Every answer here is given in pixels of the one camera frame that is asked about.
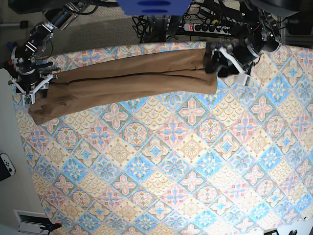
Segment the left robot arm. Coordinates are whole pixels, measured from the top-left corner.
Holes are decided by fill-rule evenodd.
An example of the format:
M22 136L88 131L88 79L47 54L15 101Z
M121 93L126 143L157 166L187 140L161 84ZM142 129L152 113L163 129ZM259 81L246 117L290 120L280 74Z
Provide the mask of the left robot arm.
M235 40L206 46L203 59L206 73L219 77L250 75L264 51L273 52L279 48L281 35L277 21L251 1L240 1L239 10L225 6L221 0L212 1L208 6L218 15L214 27L227 27L228 34Z

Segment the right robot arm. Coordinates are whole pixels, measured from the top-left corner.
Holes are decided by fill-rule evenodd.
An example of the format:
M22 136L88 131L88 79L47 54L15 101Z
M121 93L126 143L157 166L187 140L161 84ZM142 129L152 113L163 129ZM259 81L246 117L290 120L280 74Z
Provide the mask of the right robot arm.
M8 6L18 14L44 13L45 20L36 24L23 45L15 45L11 59L4 66L10 73L10 85L14 85L27 104L35 102L35 93L46 90L54 75L43 73L42 68L52 62L38 65L37 61L46 50L46 44L54 37L53 31L66 27L79 15L93 14L100 3L96 0L9 0Z

